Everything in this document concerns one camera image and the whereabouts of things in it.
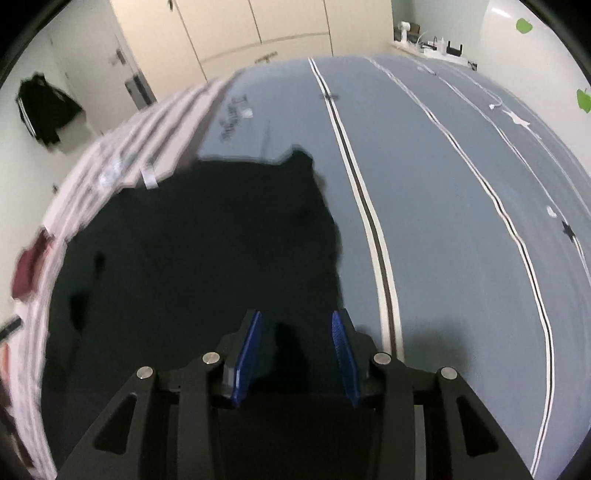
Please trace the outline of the black t-shirt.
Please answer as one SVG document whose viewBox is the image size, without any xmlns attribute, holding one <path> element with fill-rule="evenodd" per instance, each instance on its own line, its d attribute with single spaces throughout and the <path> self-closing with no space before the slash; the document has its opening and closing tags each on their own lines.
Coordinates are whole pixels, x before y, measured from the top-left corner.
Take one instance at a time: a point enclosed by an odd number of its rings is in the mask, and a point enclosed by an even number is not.
<svg viewBox="0 0 591 480">
<path fill-rule="evenodd" d="M 41 412 L 54 462 L 142 366 L 211 351 L 254 309 L 276 354 L 256 391 L 273 407 L 342 393 L 331 338 L 339 233 L 307 152 L 194 161 L 125 189 L 68 244 L 52 292 Z"/>
</svg>

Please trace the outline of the folded maroon garment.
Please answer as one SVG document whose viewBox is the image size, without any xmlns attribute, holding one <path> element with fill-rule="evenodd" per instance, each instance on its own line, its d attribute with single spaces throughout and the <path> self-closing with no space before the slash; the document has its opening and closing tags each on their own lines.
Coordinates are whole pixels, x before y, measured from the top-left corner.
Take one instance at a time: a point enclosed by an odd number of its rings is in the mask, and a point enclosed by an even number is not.
<svg viewBox="0 0 591 480">
<path fill-rule="evenodd" d="M 17 260 L 12 284 L 13 300 L 24 301 L 38 289 L 41 271 L 54 237 L 41 228 L 32 243 L 21 251 Z"/>
</svg>

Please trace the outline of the striped bed sheet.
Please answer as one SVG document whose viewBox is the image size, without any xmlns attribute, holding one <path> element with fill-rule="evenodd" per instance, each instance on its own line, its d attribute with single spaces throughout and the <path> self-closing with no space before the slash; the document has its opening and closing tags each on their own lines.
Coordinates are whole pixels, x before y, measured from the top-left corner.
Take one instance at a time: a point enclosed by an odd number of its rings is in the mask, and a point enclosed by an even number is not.
<svg viewBox="0 0 591 480">
<path fill-rule="evenodd" d="M 41 412 L 49 307 L 69 242 L 125 189 L 194 161 L 307 152 L 339 233 L 341 303 L 406 366 L 456 369 L 531 474 L 586 478 L 590 458 L 590 179 L 477 73 L 401 55 L 254 66 L 183 90 L 96 140 L 41 225 L 53 243 L 16 303 L 8 417 L 25 477 L 61 479 Z M 223 479 L 373 479 L 376 434 L 342 393 L 276 408 L 263 318 L 245 398 L 217 409 Z"/>
</svg>

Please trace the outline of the silver suitcase on floor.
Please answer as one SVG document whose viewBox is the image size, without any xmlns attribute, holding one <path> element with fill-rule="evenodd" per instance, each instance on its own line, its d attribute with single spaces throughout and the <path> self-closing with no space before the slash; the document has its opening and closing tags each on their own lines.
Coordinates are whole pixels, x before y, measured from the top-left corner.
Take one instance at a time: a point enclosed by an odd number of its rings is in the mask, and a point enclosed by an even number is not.
<svg viewBox="0 0 591 480">
<path fill-rule="evenodd" d="M 142 110 L 157 102 L 145 76 L 138 71 L 125 81 L 125 88 L 138 110 Z"/>
</svg>

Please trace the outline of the white room door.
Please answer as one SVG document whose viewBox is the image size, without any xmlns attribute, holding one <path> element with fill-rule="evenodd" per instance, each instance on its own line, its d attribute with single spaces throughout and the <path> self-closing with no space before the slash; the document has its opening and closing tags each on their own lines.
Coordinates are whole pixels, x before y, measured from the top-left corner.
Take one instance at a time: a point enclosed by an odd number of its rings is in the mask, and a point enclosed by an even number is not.
<svg viewBox="0 0 591 480">
<path fill-rule="evenodd" d="M 57 64 L 92 128 L 105 133 L 137 111 L 125 81 L 141 71 L 105 1 L 72 1 L 50 22 Z"/>
</svg>

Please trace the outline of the cream wardrobe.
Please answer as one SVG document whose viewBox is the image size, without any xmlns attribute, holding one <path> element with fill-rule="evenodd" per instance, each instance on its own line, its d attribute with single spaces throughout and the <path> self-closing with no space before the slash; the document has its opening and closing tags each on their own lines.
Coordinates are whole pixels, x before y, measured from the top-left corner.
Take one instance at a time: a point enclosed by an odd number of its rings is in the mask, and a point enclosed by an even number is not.
<svg viewBox="0 0 591 480">
<path fill-rule="evenodd" d="M 113 1 L 110 6 L 156 94 L 250 65 L 381 53 L 394 34 L 389 1 Z"/>
</svg>

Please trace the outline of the white nightstand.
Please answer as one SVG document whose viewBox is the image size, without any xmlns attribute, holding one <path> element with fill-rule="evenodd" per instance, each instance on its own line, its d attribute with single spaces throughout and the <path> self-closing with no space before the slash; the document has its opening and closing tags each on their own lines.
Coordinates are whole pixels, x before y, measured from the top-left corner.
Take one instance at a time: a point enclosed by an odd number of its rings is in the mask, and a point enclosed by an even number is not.
<svg viewBox="0 0 591 480">
<path fill-rule="evenodd" d="M 443 61 L 449 64 L 468 68 L 469 70 L 473 70 L 474 68 L 474 65 L 462 56 L 458 57 L 448 53 L 442 53 L 439 50 L 432 49 L 430 47 L 420 48 L 415 44 L 409 42 L 403 43 L 400 41 L 392 41 L 390 46 L 399 52 L 403 52 L 419 59 L 433 59 Z"/>
</svg>

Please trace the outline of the small white desk fan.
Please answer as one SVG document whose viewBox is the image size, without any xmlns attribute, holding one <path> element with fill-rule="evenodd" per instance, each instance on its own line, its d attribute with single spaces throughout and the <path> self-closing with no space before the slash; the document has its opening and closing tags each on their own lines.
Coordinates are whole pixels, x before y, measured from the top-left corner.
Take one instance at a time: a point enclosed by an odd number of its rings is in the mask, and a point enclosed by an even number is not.
<svg viewBox="0 0 591 480">
<path fill-rule="evenodd" d="M 412 29 L 412 23 L 407 21 L 401 21 L 399 23 L 399 31 L 400 31 L 400 40 L 401 44 L 407 44 L 409 39 L 409 33 Z"/>
</svg>

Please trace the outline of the white headboard with apple stickers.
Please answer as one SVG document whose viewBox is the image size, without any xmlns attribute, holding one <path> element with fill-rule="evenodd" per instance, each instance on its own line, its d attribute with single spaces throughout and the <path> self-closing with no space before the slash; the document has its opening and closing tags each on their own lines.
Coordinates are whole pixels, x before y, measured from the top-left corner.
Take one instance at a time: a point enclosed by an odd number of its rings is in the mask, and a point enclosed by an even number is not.
<svg viewBox="0 0 591 480">
<path fill-rule="evenodd" d="M 488 3 L 478 70 L 530 107 L 590 169 L 590 84 L 559 37 L 519 1 Z"/>
</svg>

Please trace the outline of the black jacket hanging on wall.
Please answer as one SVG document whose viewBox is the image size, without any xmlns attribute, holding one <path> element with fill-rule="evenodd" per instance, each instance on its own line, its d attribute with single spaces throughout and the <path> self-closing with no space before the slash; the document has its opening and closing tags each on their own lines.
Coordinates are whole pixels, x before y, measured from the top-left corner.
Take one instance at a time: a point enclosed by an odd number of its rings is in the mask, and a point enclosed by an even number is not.
<svg viewBox="0 0 591 480">
<path fill-rule="evenodd" d="M 46 148 L 58 145 L 58 131 L 84 112 L 73 98 L 50 84 L 42 73 L 21 81 L 15 101 L 29 134 Z"/>
</svg>

